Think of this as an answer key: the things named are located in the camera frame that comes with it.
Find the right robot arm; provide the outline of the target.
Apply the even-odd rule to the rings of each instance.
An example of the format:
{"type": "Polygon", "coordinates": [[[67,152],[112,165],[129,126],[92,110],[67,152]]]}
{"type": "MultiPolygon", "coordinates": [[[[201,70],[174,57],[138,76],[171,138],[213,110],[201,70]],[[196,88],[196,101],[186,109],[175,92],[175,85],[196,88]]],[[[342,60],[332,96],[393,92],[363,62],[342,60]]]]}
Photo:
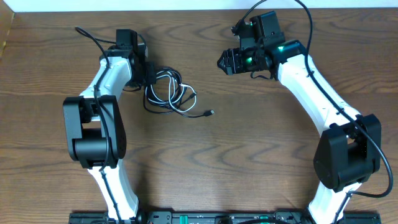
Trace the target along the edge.
{"type": "Polygon", "coordinates": [[[231,29],[239,47],[223,51],[217,66],[227,75],[268,71],[280,81],[313,121],[320,141],[313,158],[320,181],[307,207],[307,222],[334,223],[343,219],[348,193],[380,168],[377,151],[381,124],[345,102],[316,68],[299,40],[285,39],[274,11],[240,19],[231,29]]]}

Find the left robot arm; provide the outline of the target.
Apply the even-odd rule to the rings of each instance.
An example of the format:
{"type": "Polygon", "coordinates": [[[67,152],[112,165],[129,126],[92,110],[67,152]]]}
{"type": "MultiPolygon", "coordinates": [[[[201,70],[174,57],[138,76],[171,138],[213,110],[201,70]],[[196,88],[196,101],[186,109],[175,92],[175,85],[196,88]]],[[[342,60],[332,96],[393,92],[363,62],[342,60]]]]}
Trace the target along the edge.
{"type": "Polygon", "coordinates": [[[100,68],[87,89],[63,102],[68,153],[95,179],[108,207],[71,213],[70,223],[149,221],[125,170],[127,137],[118,105],[125,87],[144,81],[147,50],[137,39],[136,31],[118,29],[110,48],[100,49],[100,68]]]}

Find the cardboard panel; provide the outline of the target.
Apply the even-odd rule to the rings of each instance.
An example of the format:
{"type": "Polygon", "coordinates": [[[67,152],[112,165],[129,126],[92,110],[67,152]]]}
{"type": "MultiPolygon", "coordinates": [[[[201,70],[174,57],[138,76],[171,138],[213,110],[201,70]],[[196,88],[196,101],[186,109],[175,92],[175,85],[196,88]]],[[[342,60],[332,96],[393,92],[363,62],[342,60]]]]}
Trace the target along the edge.
{"type": "Polygon", "coordinates": [[[15,12],[3,1],[1,0],[1,17],[0,17],[0,56],[4,53],[6,48],[7,39],[11,30],[11,26],[15,17],[15,12]]]}

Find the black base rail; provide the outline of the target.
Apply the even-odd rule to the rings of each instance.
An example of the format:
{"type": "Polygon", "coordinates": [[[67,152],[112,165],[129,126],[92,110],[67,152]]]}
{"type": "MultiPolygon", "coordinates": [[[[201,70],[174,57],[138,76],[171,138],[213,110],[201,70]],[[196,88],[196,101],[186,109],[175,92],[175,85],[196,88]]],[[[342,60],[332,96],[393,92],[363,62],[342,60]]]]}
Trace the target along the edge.
{"type": "MultiPolygon", "coordinates": [[[[285,223],[313,223],[306,213],[288,210],[278,210],[271,213],[177,213],[177,212],[149,212],[136,218],[124,220],[124,223],[138,224],[217,224],[242,223],[250,220],[261,220],[268,223],[270,219],[285,223]]],[[[117,219],[110,218],[107,213],[71,213],[68,224],[117,223],[117,219]]]]}

